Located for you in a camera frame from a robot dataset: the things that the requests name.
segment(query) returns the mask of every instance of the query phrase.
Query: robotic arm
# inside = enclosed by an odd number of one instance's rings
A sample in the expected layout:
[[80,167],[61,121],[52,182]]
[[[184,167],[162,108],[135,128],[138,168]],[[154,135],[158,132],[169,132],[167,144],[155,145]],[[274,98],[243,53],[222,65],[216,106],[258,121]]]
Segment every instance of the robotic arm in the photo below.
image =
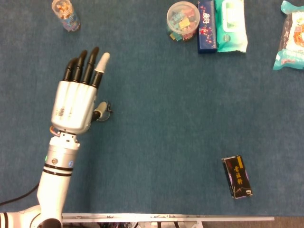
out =
[[110,58],[109,53],[104,53],[94,70],[98,51],[95,47],[91,52],[82,80],[86,50],[68,63],[59,82],[51,127],[58,132],[53,132],[55,136],[49,143],[37,192],[39,205],[20,212],[0,213],[0,228],[62,228],[62,209],[80,146],[76,135],[86,132],[91,121],[100,119],[106,111],[104,105],[99,105],[92,117],[96,93]]

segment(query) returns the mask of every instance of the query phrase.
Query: blue box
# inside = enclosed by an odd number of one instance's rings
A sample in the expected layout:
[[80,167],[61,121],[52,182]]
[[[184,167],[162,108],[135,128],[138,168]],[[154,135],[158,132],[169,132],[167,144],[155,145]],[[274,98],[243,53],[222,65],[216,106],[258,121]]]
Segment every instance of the blue box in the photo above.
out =
[[214,0],[198,1],[198,53],[214,53],[217,49]]

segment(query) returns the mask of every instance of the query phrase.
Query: clear plastic container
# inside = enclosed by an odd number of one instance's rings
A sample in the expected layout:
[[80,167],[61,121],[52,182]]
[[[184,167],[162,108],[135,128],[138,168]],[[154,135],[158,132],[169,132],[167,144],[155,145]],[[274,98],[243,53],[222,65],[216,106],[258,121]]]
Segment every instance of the clear plastic container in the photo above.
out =
[[173,4],[167,13],[169,36],[176,41],[191,39],[198,28],[200,12],[190,2],[179,1]]
[[52,9],[67,31],[75,32],[80,28],[80,21],[70,0],[53,0]]

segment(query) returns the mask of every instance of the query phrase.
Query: white fingertip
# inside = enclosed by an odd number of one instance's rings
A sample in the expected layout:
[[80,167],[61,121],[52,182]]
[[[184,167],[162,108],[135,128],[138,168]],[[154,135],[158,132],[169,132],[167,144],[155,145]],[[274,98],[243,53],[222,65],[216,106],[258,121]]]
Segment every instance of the white fingertip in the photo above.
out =
[[105,67],[106,67],[106,64],[107,64],[109,58],[110,58],[110,53],[105,52],[103,54],[103,56],[101,56],[101,59],[99,60],[97,66],[95,68],[95,71],[104,73],[105,72]]

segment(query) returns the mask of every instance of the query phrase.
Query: snack bag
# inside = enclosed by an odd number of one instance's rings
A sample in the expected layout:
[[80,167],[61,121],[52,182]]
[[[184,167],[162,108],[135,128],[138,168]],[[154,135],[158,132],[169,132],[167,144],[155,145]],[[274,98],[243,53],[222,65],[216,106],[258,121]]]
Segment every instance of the snack bag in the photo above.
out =
[[244,0],[215,0],[218,52],[246,53]]
[[304,6],[283,1],[281,11],[287,15],[274,70],[283,67],[304,69]]

